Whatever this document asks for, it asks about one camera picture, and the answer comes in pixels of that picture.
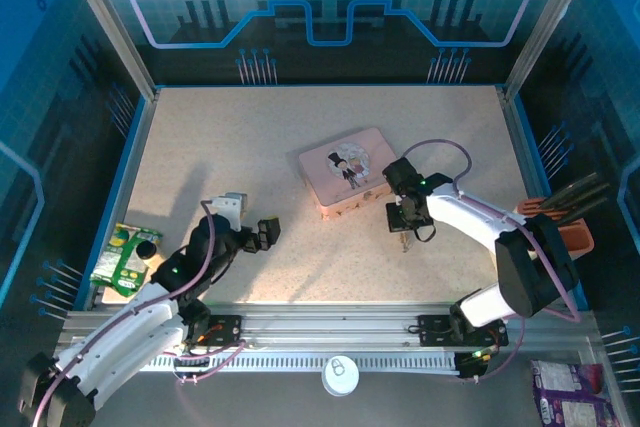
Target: purple snack bag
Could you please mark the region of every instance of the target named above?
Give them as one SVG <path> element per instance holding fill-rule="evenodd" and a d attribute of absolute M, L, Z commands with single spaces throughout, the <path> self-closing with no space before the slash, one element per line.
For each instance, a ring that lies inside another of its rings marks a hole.
<path fill-rule="evenodd" d="M 619 427 L 602 364 L 533 360 L 533 395 L 544 427 Z"/>

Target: robotic arm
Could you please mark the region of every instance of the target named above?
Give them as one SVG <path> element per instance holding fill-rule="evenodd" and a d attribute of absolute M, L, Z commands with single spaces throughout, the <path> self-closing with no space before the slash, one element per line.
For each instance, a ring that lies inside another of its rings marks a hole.
<path fill-rule="evenodd" d="M 53 389 L 38 427 L 88 426 L 107 399 L 157 355 L 182 343 L 195 346 L 209 330 L 211 316 L 197 297 L 224 275 L 238 252 L 269 250 L 280 235 L 277 218 L 258 222 L 257 233 L 241 226 L 245 202 L 245 195 L 233 193 L 213 199 L 216 209 L 212 216 L 213 255 L 204 275 L 190 288 L 176 297 L 168 295 L 187 285 L 205 268 L 210 240 L 207 217 L 191 232 L 184 252 L 182 249 L 174 252 L 131 302 L 101 327 L 61 352 L 57 359 L 44 353 L 31 359 L 23 376 L 20 411 L 33 422 L 45 393 Z M 148 305 L 149 301 L 162 297 L 168 298 Z M 92 341 L 95 343 L 81 361 L 68 370 Z M 60 376 L 61 381 L 52 387 Z"/>
<path fill-rule="evenodd" d="M 437 220 L 477 240 L 496 256 L 498 282 L 451 307 L 449 322 L 458 341 L 464 342 L 467 335 L 498 319 L 514 314 L 531 317 L 559 297 L 522 230 L 537 240 L 565 290 L 578 283 L 558 228 L 546 215 L 526 218 L 462 194 L 442 174 L 424 178 L 405 157 L 382 173 L 396 195 L 396 203 L 387 204 L 391 232 L 417 231 Z"/>

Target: pink tin box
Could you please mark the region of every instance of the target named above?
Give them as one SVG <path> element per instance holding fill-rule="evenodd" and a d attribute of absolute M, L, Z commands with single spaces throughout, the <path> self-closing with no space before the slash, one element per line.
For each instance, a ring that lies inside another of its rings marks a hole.
<path fill-rule="evenodd" d="M 308 150 L 298 159 L 323 219 L 339 217 L 391 193 L 382 170 L 396 155 L 376 128 Z"/>

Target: blue enclosure wall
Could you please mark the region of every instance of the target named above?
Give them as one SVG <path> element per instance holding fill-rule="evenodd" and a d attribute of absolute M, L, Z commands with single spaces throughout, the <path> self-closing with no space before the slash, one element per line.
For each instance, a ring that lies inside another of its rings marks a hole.
<path fill-rule="evenodd" d="M 638 79 L 640 0 L 573 0 L 521 91 L 538 142 L 554 125 L 562 126 L 559 138 L 569 137 L 564 142 L 569 151 L 566 162 L 555 167 L 547 163 L 551 188 L 557 190 L 594 170 L 611 183 L 607 203 L 586 219 L 595 250 L 577 266 L 602 330 L 632 324 L 636 335 L 640 332 Z"/>
<path fill-rule="evenodd" d="M 62 310 L 30 302 L 52 290 L 37 279 L 75 294 L 43 263 L 84 271 L 139 95 L 84 0 L 0 0 L 0 18 L 0 424 L 12 427 L 21 371 L 62 325 L 50 315 Z"/>
<path fill-rule="evenodd" d="M 499 83 L 546 0 L 113 0 L 160 84 Z"/>

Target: beige work surface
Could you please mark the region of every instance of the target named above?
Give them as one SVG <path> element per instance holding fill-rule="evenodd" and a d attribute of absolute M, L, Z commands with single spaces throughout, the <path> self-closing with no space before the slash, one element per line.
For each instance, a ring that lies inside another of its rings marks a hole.
<path fill-rule="evenodd" d="M 443 223 L 433 241 L 403 253 L 387 230 L 391 196 L 321 220 L 297 155 L 369 127 L 398 155 L 420 140 L 455 140 L 474 162 L 463 190 L 507 209 L 526 196 L 493 87 L 162 89 L 125 221 L 163 232 L 169 254 L 203 216 L 200 199 L 247 193 L 245 225 L 278 215 L 278 244 L 238 255 L 211 301 L 455 301 L 495 282 L 489 253 Z M 409 159 L 425 176 L 465 167 L 449 146 Z"/>

